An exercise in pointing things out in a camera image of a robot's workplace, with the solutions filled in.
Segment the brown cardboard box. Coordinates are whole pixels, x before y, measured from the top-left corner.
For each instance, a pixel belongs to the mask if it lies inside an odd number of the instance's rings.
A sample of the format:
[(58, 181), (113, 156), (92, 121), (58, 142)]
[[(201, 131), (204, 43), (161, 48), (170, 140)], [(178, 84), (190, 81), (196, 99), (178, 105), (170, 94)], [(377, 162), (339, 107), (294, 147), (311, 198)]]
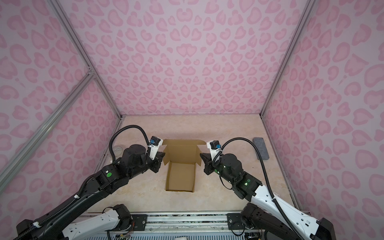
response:
[(168, 166), (165, 190), (167, 192), (195, 191), (196, 168), (202, 164), (200, 146), (206, 145), (202, 140), (166, 139), (163, 158)]

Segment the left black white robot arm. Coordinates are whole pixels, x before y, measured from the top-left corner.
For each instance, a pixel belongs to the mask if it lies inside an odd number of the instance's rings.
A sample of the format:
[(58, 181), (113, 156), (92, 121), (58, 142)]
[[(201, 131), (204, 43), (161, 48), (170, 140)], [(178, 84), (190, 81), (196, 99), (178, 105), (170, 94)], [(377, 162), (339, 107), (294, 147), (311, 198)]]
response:
[(17, 240), (68, 240), (65, 228), (90, 207), (105, 199), (134, 177), (151, 170), (157, 173), (166, 154), (157, 147), (132, 145), (123, 155), (87, 177), (79, 190), (58, 207), (35, 220), (17, 225)]

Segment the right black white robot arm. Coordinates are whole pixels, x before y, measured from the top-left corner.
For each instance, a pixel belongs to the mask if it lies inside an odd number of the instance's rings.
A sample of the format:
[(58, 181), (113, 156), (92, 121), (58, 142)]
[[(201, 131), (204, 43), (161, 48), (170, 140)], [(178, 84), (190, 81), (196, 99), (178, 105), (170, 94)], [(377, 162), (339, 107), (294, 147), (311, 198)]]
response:
[(334, 240), (334, 225), (327, 219), (316, 218), (296, 209), (273, 195), (260, 180), (243, 170), (233, 154), (225, 154), (215, 163), (211, 154), (200, 155), (206, 175), (216, 173), (229, 182), (231, 190), (247, 205), (241, 212), (241, 222), (247, 229), (263, 229), (282, 240)]

